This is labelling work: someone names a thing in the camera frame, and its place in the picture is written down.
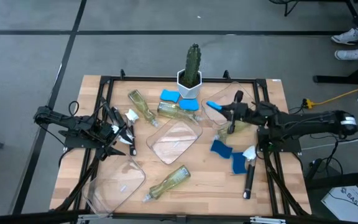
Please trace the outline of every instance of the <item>cactus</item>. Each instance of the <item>cactus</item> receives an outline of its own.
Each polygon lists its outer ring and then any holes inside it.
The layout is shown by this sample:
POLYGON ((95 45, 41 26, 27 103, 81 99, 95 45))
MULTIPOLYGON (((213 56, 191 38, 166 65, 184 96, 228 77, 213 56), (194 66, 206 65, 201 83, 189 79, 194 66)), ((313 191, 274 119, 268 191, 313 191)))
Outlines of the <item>cactus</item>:
POLYGON ((198 44, 193 44, 187 52, 185 74, 181 77, 181 84, 187 88, 193 88, 200 83, 198 69, 201 62, 201 50, 198 44))

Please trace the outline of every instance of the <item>white pot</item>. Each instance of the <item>white pot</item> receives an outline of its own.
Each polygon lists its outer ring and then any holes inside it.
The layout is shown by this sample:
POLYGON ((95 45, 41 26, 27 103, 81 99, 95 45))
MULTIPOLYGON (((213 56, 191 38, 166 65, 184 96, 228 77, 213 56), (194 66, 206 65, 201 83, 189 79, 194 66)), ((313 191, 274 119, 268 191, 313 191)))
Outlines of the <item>white pot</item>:
POLYGON ((177 73, 177 85, 178 85, 178 91, 181 94, 181 97, 183 97, 183 99, 195 99, 198 95, 198 93, 200 92, 201 89, 201 85, 203 84, 203 77, 201 75, 201 72, 198 71, 198 74, 200 75, 200 84, 194 86, 193 88, 187 88, 184 85, 179 83, 179 74, 181 74, 181 72, 185 71, 180 70, 177 73))

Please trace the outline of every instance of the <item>clear plastic container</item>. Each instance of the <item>clear plastic container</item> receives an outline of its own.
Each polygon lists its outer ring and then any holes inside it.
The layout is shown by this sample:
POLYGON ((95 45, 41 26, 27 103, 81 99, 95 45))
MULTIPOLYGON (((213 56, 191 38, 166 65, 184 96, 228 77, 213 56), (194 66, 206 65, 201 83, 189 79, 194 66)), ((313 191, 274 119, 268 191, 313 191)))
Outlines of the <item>clear plastic container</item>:
POLYGON ((192 117, 172 118, 155 134, 148 137, 148 147, 165 164, 171 164, 203 133, 203 128, 192 117))
POLYGON ((227 119, 221 115, 216 110, 209 107, 206 102, 207 101, 213 101, 219 105, 229 105, 234 100, 234 95, 237 93, 237 91, 244 92, 244 95, 242 97, 243 103, 247 103, 249 108, 253 108, 254 105, 252 102, 254 102, 253 97, 249 95, 249 93, 241 86, 238 82, 231 83, 228 87, 226 87, 224 90, 216 93, 215 95, 203 99, 201 101, 201 107, 203 110, 203 115, 208 118, 208 120, 211 121, 211 124, 213 125, 214 129, 221 129, 221 126, 227 123, 227 119))
POLYGON ((99 163, 107 167, 86 184, 82 197, 99 217, 107 217, 120 206, 145 180, 145 174, 130 156, 110 156, 99 163))

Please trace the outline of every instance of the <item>green liquid bottle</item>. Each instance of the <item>green liquid bottle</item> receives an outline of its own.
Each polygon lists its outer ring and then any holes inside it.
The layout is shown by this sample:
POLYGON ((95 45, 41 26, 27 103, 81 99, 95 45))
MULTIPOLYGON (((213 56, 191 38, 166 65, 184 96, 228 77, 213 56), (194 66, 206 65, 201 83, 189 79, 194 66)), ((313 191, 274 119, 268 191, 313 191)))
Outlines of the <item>green liquid bottle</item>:
POLYGON ((166 177, 161 184, 150 188, 149 193, 144 197, 143 202, 158 199, 164 192, 190 178, 190 172, 182 165, 166 177))
MULTIPOLYGON (((229 134, 227 133, 227 129, 230 126, 230 122, 227 122, 226 124, 224 124, 219 130, 217 135, 215 135, 214 139, 219 140, 221 142, 223 142, 224 144, 226 144, 226 139, 229 136, 229 134)), ((234 134, 238 133, 242 130, 244 130, 246 127, 249 127, 250 124, 249 123, 244 123, 241 121, 236 121, 234 123, 234 125, 236 125, 236 128, 234 128, 234 134)))
POLYGON ((143 99, 142 95, 137 90, 133 90, 130 93, 128 93, 128 97, 132 100, 132 102, 135 104, 137 110, 139 110, 144 118, 154 125, 155 127, 158 126, 158 121, 155 119, 155 114, 149 109, 147 106, 146 101, 143 99))
POLYGON ((195 119, 196 121, 201 120, 201 118, 197 115, 195 115, 192 111, 187 111, 181 109, 179 106, 171 104, 171 103, 165 103, 160 102, 157 108, 157 113, 161 116, 165 116, 168 118, 186 118, 190 116, 191 118, 195 119))

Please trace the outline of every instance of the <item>wooden table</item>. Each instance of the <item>wooden table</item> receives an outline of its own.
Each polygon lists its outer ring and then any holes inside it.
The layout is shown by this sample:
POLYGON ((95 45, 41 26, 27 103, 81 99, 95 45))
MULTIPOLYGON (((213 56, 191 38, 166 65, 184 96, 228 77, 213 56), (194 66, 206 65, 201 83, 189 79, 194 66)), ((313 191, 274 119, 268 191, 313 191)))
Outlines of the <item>wooden table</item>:
MULTIPOLYGON (((78 116, 93 112, 99 81, 100 76, 98 75, 84 76, 78 96, 80 104, 78 116)), ((226 86, 228 83, 204 83, 198 95, 199 102, 221 91, 226 86)), ((242 86, 253 96, 251 84, 242 84, 242 86)), ((161 91, 164 88, 176 90, 176 83, 114 81, 111 106, 117 107, 121 113, 126 113, 129 108, 135 110, 127 94, 131 90, 137 89, 148 102, 150 109, 156 111, 161 91)), ((281 80, 267 80, 267 88, 270 102, 277 105, 280 110, 287 111, 281 80)), ((222 159, 210 151, 212 138, 216 131, 212 129, 208 121, 200 122, 203 134, 173 164, 168 166, 146 145, 146 139, 155 133, 157 128, 146 123, 142 115, 140 113, 139 115, 141 118, 135 123, 137 155, 133 159, 145 172, 146 178, 134 194, 115 210, 116 213, 272 215, 263 160, 257 159, 251 199, 244 200, 242 194, 246 176, 234 175, 231 170, 231 159, 222 159), (142 202, 151 186, 159 184, 169 173, 183 164, 191 172, 189 180, 165 192, 156 201, 142 202)), ((165 123, 168 119, 158 117, 158 121, 165 123)), ((241 135, 233 135, 228 138, 227 143, 234 148, 235 152, 242 152, 255 144, 255 130, 256 126, 250 126, 241 135)), ((117 144, 116 148, 129 154, 128 145, 117 144)), ((84 151, 84 149, 74 149, 62 160, 50 208, 59 206, 77 183, 84 151)), ((109 157, 99 164, 98 172, 108 169, 110 159, 112 158, 109 157)), ((311 213, 300 163, 291 153, 281 153, 281 162, 286 186, 303 209, 311 213)), ((277 187, 275 192, 279 211, 282 212, 282 201, 277 187)), ((83 208, 84 200, 81 202, 81 208, 83 208)))

